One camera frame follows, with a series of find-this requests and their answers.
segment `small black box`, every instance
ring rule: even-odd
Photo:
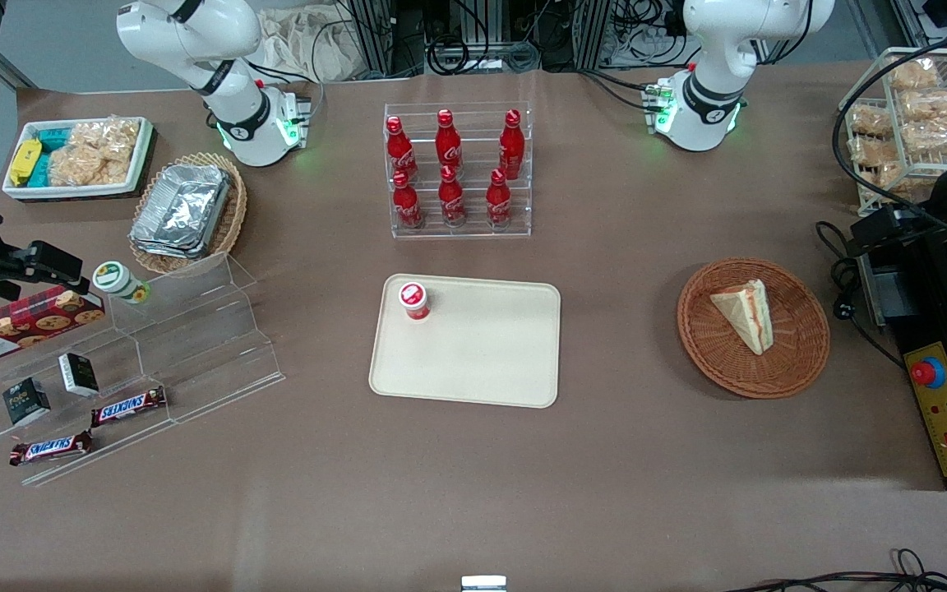
[[[24,426],[49,412],[46,393],[34,378],[26,378],[19,385],[10,386],[10,390],[2,393],[2,399],[7,402],[14,426]]]
[[[61,364],[61,376],[64,377],[64,390],[84,397],[97,396],[97,377],[94,376],[94,364],[89,359],[67,353],[58,361]]]

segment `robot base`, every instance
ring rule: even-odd
[[[248,166],[268,166],[286,156],[289,151],[305,146],[308,131],[308,113],[300,113],[292,93],[281,93],[274,87],[263,89],[270,99],[270,116],[262,123],[255,135],[248,140],[229,137],[221,124],[225,147],[236,155],[237,160]]]
[[[691,151],[711,150],[721,145],[722,139],[737,125],[740,105],[728,115],[718,112],[724,117],[716,123],[704,123],[700,114],[689,106],[681,90],[690,75],[691,72],[684,70],[670,78],[661,78],[655,86],[642,90],[642,104],[647,109],[662,110],[646,113],[645,121],[649,132],[666,136],[675,146]]]

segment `teal package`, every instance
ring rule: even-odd
[[[31,171],[27,187],[49,187],[49,154],[42,154],[35,161],[35,169]]]
[[[58,127],[56,130],[42,130],[39,132],[39,141],[42,142],[42,150],[54,151],[59,147],[64,147],[68,142],[68,136],[72,130],[67,127]]]

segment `yellow control panel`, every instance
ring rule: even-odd
[[[947,356],[940,342],[905,354],[940,472],[947,477]]]

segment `aluminum foil container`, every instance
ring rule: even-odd
[[[151,188],[129,238],[153,254],[202,257],[210,250],[227,194],[229,174],[217,166],[169,166]]]

